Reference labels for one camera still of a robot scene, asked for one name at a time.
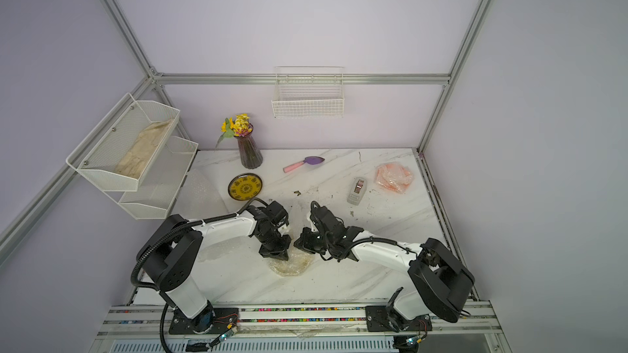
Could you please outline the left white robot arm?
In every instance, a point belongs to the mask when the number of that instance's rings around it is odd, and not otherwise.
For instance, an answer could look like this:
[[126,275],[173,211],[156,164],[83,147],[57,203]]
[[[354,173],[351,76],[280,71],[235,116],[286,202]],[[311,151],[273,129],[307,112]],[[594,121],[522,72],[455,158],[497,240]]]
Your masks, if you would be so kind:
[[289,259],[290,236],[284,232],[289,214],[278,202],[253,199],[237,212],[200,220],[173,214],[138,251],[131,284],[151,289],[178,309],[188,320],[212,314],[212,306],[191,276],[202,246],[213,246],[240,237],[253,237],[259,255],[281,261]]

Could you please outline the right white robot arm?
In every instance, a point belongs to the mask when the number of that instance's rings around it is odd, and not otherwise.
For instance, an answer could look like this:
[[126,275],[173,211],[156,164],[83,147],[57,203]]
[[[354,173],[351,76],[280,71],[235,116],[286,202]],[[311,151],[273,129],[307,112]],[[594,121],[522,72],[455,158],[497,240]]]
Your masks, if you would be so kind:
[[370,262],[406,274],[414,289],[395,291],[384,307],[385,326],[396,332],[426,315],[456,323],[465,313],[475,284],[474,275],[440,240],[403,243],[376,236],[361,227],[344,225],[343,220],[318,202],[311,203],[310,227],[302,230],[294,246],[324,261]]

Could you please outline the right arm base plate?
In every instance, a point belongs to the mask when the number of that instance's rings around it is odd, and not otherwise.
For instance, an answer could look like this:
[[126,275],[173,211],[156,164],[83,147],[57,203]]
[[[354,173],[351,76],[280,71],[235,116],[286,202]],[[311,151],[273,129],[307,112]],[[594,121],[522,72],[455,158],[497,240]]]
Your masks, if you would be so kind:
[[429,315],[419,315],[407,320],[399,312],[386,306],[367,306],[366,327],[369,332],[430,332],[433,325]]

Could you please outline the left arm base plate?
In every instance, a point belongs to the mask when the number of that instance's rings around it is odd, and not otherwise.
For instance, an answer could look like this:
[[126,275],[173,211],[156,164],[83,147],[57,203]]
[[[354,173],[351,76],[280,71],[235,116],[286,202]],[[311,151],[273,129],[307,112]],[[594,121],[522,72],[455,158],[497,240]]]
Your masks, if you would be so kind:
[[170,335],[207,334],[220,335],[229,328],[236,326],[240,311],[235,307],[214,308],[203,310],[196,318],[185,317],[182,311],[176,309],[168,333]]

